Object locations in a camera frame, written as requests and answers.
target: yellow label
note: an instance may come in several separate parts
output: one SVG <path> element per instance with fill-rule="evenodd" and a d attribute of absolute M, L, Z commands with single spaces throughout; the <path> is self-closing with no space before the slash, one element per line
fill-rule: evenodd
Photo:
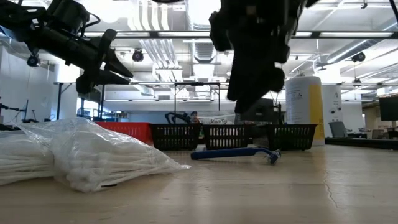
<path fill-rule="evenodd" d="M 311 84 L 308 93 L 310 97 L 310 121 L 311 124 L 318 124 L 313 138 L 314 140 L 324 140 L 321 85 Z"/>

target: ceiling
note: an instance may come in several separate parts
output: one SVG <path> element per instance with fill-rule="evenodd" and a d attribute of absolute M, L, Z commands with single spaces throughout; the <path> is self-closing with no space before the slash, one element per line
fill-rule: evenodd
<path fill-rule="evenodd" d="M 81 0 L 87 10 L 102 18 L 100 24 L 90 27 L 87 32 L 114 29 L 117 31 L 131 30 L 208 30 L 208 16 L 214 10 L 218 10 L 220 4 L 217 0 L 186 0 L 179 4 L 169 5 L 165 8 L 146 0 Z M 398 31 L 394 26 L 396 20 L 390 8 L 388 0 L 367 1 L 366 9 L 361 9 L 363 0 L 320 0 L 318 4 L 310 9 L 304 10 L 300 22 L 299 31 Z M 24 5 L 48 6 L 51 1 L 24 0 Z M 180 68 L 181 77 L 184 80 L 207 78 L 209 81 L 221 79 L 224 82 L 231 71 L 233 52 L 210 52 L 214 56 L 211 63 L 198 63 L 193 55 L 200 53 L 200 49 L 206 47 L 203 41 L 192 44 L 190 39 L 172 39 L 171 46 L 177 58 L 176 63 Z M 354 77 L 362 77 L 366 82 L 383 82 L 398 78 L 398 40 L 382 40 L 375 45 L 368 45 L 363 49 L 366 60 L 363 62 L 341 61 L 333 65 L 325 66 L 326 71 L 319 73 L 316 62 L 328 62 L 331 56 L 339 52 L 347 52 L 364 40 L 353 39 L 293 39 L 290 41 L 291 57 L 282 68 L 287 77 L 293 77 L 300 73 L 316 75 L 321 78 L 329 76 L 337 77 L 336 82 L 352 82 Z M 161 54 L 167 60 L 165 47 L 160 42 L 158 45 Z M 16 52 L 26 54 L 23 44 L 12 42 Z M 116 49 L 119 59 L 135 74 L 135 80 L 141 82 L 165 82 L 163 75 L 156 76 L 153 69 L 157 65 L 151 59 L 151 52 L 142 45 L 139 39 L 116 39 L 112 43 Z M 142 62 L 133 62 L 132 53 L 134 49 L 141 48 L 144 52 Z M 59 59 L 42 52 L 42 60 L 50 63 L 59 63 Z"/>

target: table surface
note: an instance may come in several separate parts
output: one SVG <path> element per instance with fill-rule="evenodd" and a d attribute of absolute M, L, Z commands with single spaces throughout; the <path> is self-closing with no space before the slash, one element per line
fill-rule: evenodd
<path fill-rule="evenodd" d="M 192 168 L 84 194 L 52 179 L 0 187 L 0 223 L 397 223 L 398 154 L 325 146 L 191 161 Z"/>

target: red basket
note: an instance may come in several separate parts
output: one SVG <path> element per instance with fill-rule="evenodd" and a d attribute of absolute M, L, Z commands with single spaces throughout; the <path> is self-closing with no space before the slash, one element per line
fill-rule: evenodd
<path fill-rule="evenodd" d="M 150 131 L 150 123 L 134 123 L 134 122 L 96 122 L 101 127 L 127 134 L 143 143 L 152 144 L 152 135 Z"/>

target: monitor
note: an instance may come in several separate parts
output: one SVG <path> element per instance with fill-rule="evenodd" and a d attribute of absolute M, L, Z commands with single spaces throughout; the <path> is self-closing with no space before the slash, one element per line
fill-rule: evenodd
<path fill-rule="evenodd" d="M 398 96 L 380 97 L 379 104 L 382 121 L 398 121 Z"/>
<path fill-rule="evenodd" d="M 241 121 L 274 122 L 274 100 L 263 98 L 257 100 L 247 112 L 241 114 Z"/>

